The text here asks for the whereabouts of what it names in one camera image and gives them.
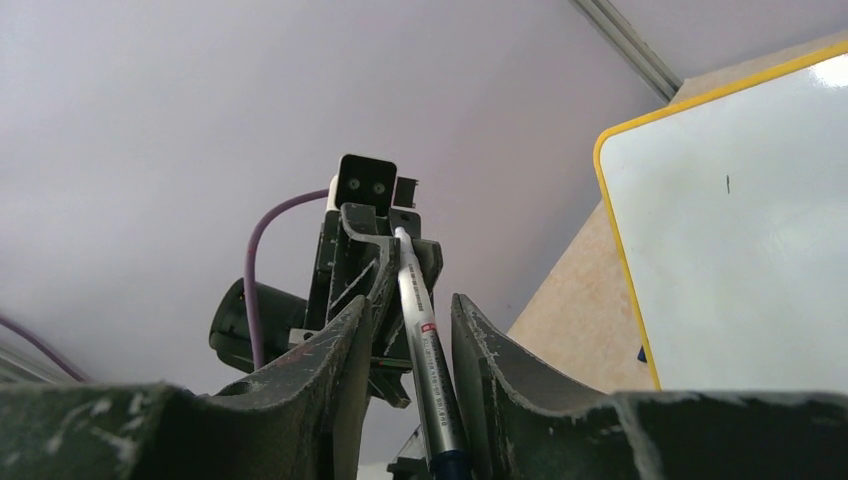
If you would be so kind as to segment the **white marker pen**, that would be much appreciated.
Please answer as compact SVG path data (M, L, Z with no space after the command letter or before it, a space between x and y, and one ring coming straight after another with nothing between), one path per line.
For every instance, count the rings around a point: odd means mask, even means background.
M423 270L406 230L396 227L393 235L400 246L400 305L428 469L433 479L471 479L471 457Z

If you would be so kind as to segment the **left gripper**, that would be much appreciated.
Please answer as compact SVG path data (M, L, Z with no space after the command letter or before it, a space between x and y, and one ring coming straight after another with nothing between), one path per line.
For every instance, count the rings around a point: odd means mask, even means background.
M433 290L444 265L440 244L421 233L421 217L410 210L379 216L373 206L345 203L327 211L306 304L304 328L317 331L355 298L367 299L373 328L368 390L394 408L411 403L401 383L411 361L398 282L404 310L423 312L424 283Z

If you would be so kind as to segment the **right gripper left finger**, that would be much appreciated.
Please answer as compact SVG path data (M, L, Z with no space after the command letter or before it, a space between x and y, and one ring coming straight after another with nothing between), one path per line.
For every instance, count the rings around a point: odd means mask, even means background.
M5 479L353 479L372 307L216 395L167 383L1 389Z

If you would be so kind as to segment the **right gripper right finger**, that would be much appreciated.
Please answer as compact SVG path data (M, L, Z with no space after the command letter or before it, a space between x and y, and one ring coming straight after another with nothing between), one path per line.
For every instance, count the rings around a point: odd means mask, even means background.
M774 391L603 393L451 304L456 391L480 479L843 479L847 399Z

